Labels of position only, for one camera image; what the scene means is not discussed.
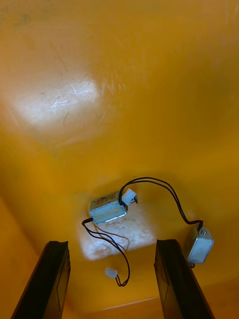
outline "metal motor casing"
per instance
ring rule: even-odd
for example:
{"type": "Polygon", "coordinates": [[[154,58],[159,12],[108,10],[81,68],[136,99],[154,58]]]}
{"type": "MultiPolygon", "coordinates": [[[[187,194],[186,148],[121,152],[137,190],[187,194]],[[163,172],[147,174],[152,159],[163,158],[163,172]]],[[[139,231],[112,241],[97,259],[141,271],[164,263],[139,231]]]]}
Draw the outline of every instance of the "metal motor casing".
{"type": "Polygon", "coordinates": [[[119,192],[117,191],[93,200],[89,208],[89,214],[94,223],[99,225],[126,215],[127,210],[119,204],[119,192]]]}
{"type": "Polygon", "coordinates": [[[185,257],[189,263],[203,264],[213,244],[214,240],[207,228],[198,230],[194,227],[185,245],[185,257]]]}

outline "yellow container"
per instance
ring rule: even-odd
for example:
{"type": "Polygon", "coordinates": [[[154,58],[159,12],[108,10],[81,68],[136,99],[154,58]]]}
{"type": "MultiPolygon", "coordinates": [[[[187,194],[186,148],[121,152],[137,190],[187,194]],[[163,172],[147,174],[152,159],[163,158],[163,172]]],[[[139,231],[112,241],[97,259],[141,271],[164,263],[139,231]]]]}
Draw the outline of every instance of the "yellow container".
{"type": "Polygon", "coordinates": [[[69,240],[65,318],[160,318],[155,240],[191,229],[167,192],[133,187],[138,206],[103,226],[130,241],[125,288],[104,275],[127,275],[122,256],[81,226],[142,175],[204,219],[215,245],[196,277],[215,317],[238,317],[238,29],[236,0],[1,1],[1,318],[49,240],[69,240]]]}

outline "electrical cable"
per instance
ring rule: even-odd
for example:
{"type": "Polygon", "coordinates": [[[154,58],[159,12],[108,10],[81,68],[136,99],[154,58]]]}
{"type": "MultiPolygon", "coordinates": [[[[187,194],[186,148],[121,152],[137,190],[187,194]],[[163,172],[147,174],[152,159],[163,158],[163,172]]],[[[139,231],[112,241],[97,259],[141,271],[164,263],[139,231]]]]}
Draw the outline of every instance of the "electrical cable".
{"type": "Polygon", "coordinates": [[[123,205],[124,207],[126,207],[126,204],[122,201],[122,193],[123,193],[123,190],[131,185],[131,184],[137,184],[137,183],[152,183],[152,184],[155,184],[155,185],[158,185],[158,186],[161,186],[163,188],[165,188],[166,190],[168,190],[170,192],[170,194],[173,196],[176,204],[177,204],[177,207],[178,207],[178,210],[179,210],[179,213],[180,215],[182,216],[183,220],[185,221],[185,223],[187,223],[188,225],[194,225],[194,224],[198,224],[199,223],[199,227],[198,227],[198,230],[200,230],[202,227],[203,227],[203,220],[193,220],[193,221],[189,221],[187,219],[187,217],[185,216],[184,214],[184,211],[182,209],[182,206],[181,206],[181,203],[178,199],[178,196],[175,192],[175,190],[173,189],[173,187],[166,181],[164,180],[161,180],[161,179],[158,179],[158,178],[154,178],[154,177],[139,177],[139,178],[135,178],[135,179],[132,179],[130,180],[128,183],[126,183],[119,191],[119,204],[120,205],[123,205]],[[154,180],[156,181],[159,181],[161,183],[164,183],[166,185],[168,185],[170,188],[168,188],[167,186],[163,185],[163,184],[160,184],[160,183],[157,183],[155,182],[154,180]]]}
{"type": "MultiPolygon", "coordinates": [[[[127,209],[127,205],[122,201],[122,194],[123,194],[123,190],[129,186],[129,185],[132,185],[132,184],[137,184],[137,183],[152,183],[152,184],[155,184],[155,185],[158,185],[158,186],[161,186],[162,188],[168,190],[170,192],[170,194],[173,196],[173,199],[175,200],[176,202],[176,205],[178,207],[178,210],[179,210],[179,213],[181,215],[181,217],[183,218],[183,220],[185,221],[185,223],[187,223],[188,225],[194,225],[194,224],[197,224],[199,223],[199,227],[198,227],[198,231],[203,227],[203,220],[193,220],[193,221],[189,221],[186,217],[186,215],[184,214],[184,211],[182,209],[182,206],[181,206],[181,203],[179,201],[179,198],[175,192],[175,190],[173,189],[173,187],[166,181],[164,180],[161,180],[161,179],[158,179],[158,178],[155,178],[155,177],[139,177],[139,178],[135,178],[135,179],[132,179],[130,180],[128,183],[126,183],[119,191],[119,197],[118,197],[118,201],[119,201],[119,204],[121,206],[124,206],[126,209],[127,209]]],[[[92,231],[90,230],[86,224],[87,223],[90,223],[90,222],[93,222],[93,218],[88,218],[88,219],[85,219],[83,220],[82,222],[82,225],[85,227],[86,231],[88,232],[88,234],[94,238],[97,238],[97,239],[102,239],[102,240],[105,240],[107,241],[108,243],[110,243],[112,246],[114,246],[116,249],[118,249],[118,251],[120,251],[124,257],[124,259],[126,260],[126,263],[127,263],[127,267],[128,267],[128,277],[127,279],[121,283],[120,281],[120,278],[119,276],[117,275],[116,276],[116,282],[117,282],[117,285],[119,287],[125,287],[129,281],[129,278],[130,278],[130,267],[129,267],[129,263],[128,263],[128,259],[126,257],[126,255],[123,253],[123,251],[120,249],[119,245],[114,241],[114,239],[109,236],[108,234],[106,233],[101,233],[101,232],[96,232],[96,231],[92,231]],[[109,239],[105,238],[105,237],[98,237],[98,236],[95,236],[93,234],[98,234],[98,235],[101,235],[101,236],[107,236],[109,239]]]]}
{"type": "Polygon", "coordinates": [[[127,277],[127,279],[126,279],[123,283],[121,283],[120,278],[119,278],[119,276],[117,275],[117,276],[116,276],[116,282],[117,282],[117,285],[118,285],[119,287],[124,287],[124,286],[126,286],[127,283],[128,283],[128,281],[129,281],[129,278],[130,278],[130,267],[129,267],[129,263],[128,263],[128,259],[127,259],[126,255],[123,253],[123,251],[120,249],[120,247],[118,246],[118,244],[114,241],[114,239],[113,239],[111,236],[109,236],[109,235],[107,235],[107,234],[105,234],[105,233],[100,233],[100,232],[96,232],[96,231],[90,230],[90,229],[85,225],[86,223],[90,223],[90,222],[93,222],[93,219],[92,219],[92,218],[88,218],[88,219],[86,219],[86,220],[83,220],[83,222],[82,222],[82,225],[85,227],[85,229],[86,229],[86,231],[88,232],[88,234],[89,234],[90,236],[94,237],[94,238],[103,239],[103,240],[107,241],[107,242],[110,243],[112,246],[114,246],[116,249],[118,249],[118,251],[120,251],[120,252],[122,253],[122,255],[124,256],[124,259],[125,259],[125,261],[126,261],[126,263],[127,263],[127,267],[128,267],[128,277],[127,277]],[[95,235],[93,235],[93,234],[99,234],[99,235],[102,235],[102,236],[107,236],[108,238],[110,238],[110,240],[111,240],[112,242],[111,242],[110,240],[108,240],[107,238],[98,237],[98,236],[95,236],[95,235]]]}

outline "scratch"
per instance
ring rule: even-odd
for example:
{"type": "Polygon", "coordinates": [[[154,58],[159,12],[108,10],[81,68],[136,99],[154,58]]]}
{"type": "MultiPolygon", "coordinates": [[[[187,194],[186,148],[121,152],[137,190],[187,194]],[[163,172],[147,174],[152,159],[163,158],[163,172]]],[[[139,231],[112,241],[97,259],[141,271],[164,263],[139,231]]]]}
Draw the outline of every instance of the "scratch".
{"type": "Polygon", "coordinates": [[[52,48],[52,51],[55,53],[56,57],[59,59],[59,61],[62,63],[62,65],[64,66],[64,69],[66,71],[66,73],[68,73],[67,67],[65,62],[63,61],[62,57],[60,56],[60,54],[58,53],[57,49],[55,48],[55,46],[50,43],[50,47],[52,48]]]}
{"type": "Polygon", "coordinates": [[[68,116],[69,113],[70,113],[70,111],[68,111],[68,112],[66,113],[66,116],[65,116],[65,118],[64,118],[64,121],[63,121],[63,125],[64,125],[64,126],[65,126],[66,118],[67,118],[67,116],[68,116]]]}

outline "white plastic connector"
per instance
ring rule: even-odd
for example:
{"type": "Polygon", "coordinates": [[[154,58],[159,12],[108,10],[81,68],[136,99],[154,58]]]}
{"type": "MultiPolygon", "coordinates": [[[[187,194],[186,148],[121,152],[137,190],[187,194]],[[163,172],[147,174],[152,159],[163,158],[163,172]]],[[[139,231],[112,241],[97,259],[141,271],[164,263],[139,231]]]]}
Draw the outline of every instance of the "white plastic connector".
{"type": "Polygon", "coordinates": [[[106,276],[108,276],[112,279],[115,279],[117,274],[118,274],[118,271],[114,270],[114,269],[106,268],[105,274],[106,274],[106,276]]]}
{"type": "Polygon", "coordinates": [[[132,191],[132,189],[127,189],[127,191],[124,193],[124,195],[122,196],[122,201],[129,206],[130,204],[132,204],[133,199],[135,198],[136,193],[134,191],[132,191]]]}

